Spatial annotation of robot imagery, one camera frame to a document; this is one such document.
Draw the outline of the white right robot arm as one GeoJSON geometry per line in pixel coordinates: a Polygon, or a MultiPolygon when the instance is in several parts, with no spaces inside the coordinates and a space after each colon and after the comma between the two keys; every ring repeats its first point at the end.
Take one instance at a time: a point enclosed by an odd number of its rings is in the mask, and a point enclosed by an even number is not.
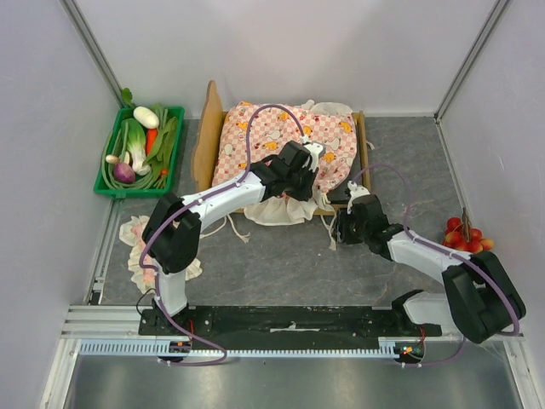
{"type": "Polygon", "coordinates": [[[493,252],[457,251],[392,224],[377,196],[364,187],[348,196],[336,220],[337,243],[364,243],[372,253],[414,268],[445,289],[441,295],[418,291],[408,296],[389,316],[396,333],[410,335],[420,324],[452,326],[473,343],[519,333],[526,306],[493,252]]]}

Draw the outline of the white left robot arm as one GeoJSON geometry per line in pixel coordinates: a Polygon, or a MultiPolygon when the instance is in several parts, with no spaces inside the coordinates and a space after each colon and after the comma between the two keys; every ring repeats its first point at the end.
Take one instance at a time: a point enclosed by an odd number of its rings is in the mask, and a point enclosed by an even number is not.
{"type": "Polygon", "coordinates": [[[280,154],[250,164],[240,175],[201,193],[178,197],[162,196],[142,234],[142,255],[156,274],[156,304],[162,309],[158,326],[169,335],[186,328],[186,268],[195,260],[201,233],[212,223],[235,210],[286,194],[307,201],[324,146],[317,142],[290,141],[280,154]]]}

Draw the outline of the pink frilled pillow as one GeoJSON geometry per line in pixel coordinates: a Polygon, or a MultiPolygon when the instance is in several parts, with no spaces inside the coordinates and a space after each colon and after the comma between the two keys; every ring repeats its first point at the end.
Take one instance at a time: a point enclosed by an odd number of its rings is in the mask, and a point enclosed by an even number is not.
{"type": "Polygon", "coordinates": [[[140,266],[141,254],[146,246],[142,233],[148,221],[148,216],[132,216],[120,226],[118,234],[119,239],[131,248],[127,261],[128,270],[132,273],[131,281],[142,294],[155,289],[153,270],[140,266]]]}

